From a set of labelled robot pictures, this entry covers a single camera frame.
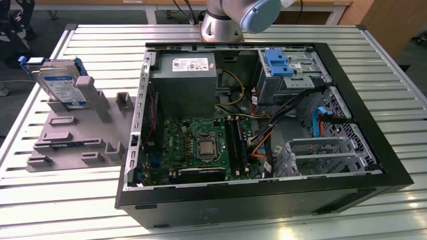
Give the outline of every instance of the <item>table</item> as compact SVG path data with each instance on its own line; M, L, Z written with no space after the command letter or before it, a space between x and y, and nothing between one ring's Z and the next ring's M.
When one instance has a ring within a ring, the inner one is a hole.
M184 1L177 0L179 7L189 10ZM192 10L205 10L207 0L189 0ZM307 12L329 12L327 25L337 25L344 10L352 5L352 0L303 0L303 10ZM10 9L18 10L20 6L13 2ZM177 10L172 0L37 0L34 10L144 10L147 22L157 24L156 11ZM300 2L281 8L281 11L300 11Z
M113 207L119 166L25 171L49 111L36 84L0 149L0 238L425 239L427 99L369 32L355 26L275 25L244 38L328 43L415 184L340 214L147 230ZM144 44L153 41L196 42L197 27L79 25L64 31L50 58L79 55L107 97L123 91L135 96Z

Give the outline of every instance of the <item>cpu socket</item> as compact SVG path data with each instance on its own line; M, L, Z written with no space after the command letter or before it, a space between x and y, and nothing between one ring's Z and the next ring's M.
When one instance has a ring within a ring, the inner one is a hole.
M216 137L212 135L199 135L196 137L196 157L201 162L209 163L216 159L217 147Z

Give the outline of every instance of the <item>ram slot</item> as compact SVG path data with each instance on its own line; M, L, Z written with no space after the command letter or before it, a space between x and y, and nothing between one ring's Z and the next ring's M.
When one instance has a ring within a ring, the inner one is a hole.
M239 147L239 155L240 155L240 170L244 171L245 173L249 171L248 168L248 157L247 157L247 146L245 146L245 141L243 139L243 131L240 127L240 121L239 118L233 121L235 126L237 129L237 147Z
M233 119L231 117L225 117L225 139L227 139L227 148L228 148L228 161L229 161L229 168L231 172L235 175L240 175L240 168L239 168L239 152L237 152L237 143L236 143L236 136L233 131Z

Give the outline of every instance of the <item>green motherboard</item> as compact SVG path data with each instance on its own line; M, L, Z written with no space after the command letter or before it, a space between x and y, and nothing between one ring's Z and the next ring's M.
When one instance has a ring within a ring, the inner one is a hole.
M239 118L237 121L241 139L245 142L253 134L251 121L247 117ZM225 181L261 177L257 163L248 164L245 171L237 174L232 171L225 122L225 118L164 121L163 153L159 159L161 164L151 169L152 185L173 184L169 182L169 170L184 168L224 168Z

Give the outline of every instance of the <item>motherboard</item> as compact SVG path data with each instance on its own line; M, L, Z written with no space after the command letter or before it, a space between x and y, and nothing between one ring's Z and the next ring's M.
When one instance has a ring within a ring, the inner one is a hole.
M261 178L247 156L247 117L169 119L163 132L163 153L148 156L152 185Z

